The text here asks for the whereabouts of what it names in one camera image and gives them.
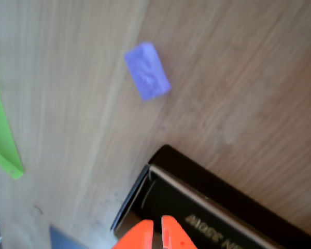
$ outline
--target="wooden surface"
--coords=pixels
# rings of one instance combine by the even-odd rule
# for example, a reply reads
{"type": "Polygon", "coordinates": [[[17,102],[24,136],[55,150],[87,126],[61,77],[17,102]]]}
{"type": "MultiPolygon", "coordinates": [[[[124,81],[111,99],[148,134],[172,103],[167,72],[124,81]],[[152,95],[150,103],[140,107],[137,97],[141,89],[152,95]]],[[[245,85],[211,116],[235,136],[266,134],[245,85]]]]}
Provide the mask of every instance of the wooden surface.
{"type": "Polygon", "coordinates": [[[311,234],[311,1],[0,0],[0,94],[25,175],[0,169],[5,248],[89,248],[169,143],[311,234]],[[123,55],[173,86],[142,102],[123,55]]]}

